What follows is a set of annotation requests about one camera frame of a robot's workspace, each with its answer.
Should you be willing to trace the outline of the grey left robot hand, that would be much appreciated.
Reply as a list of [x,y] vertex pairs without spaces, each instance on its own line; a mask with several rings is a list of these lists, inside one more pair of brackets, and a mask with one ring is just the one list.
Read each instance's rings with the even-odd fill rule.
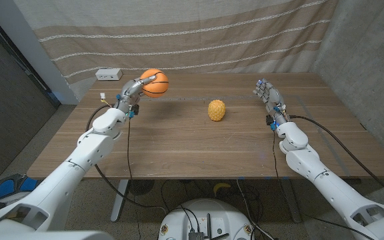
[[140,100],[140,94],[143,92],[143,86],[156,80],[156,75],[151,75],[144,79],[136,78],[128,81],[121,89],[115,102],[114,108],[128,114],[130,108],[136,105]]

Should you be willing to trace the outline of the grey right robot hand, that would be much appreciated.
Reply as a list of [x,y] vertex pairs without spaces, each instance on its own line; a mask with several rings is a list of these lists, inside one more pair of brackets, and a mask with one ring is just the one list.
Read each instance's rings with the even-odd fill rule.
[[289,121],[284,99],[278,89],[270,82],[266,79],[258,80],[253,93],[265,104],[268,112],[266,124],[269,125],[272,130]]

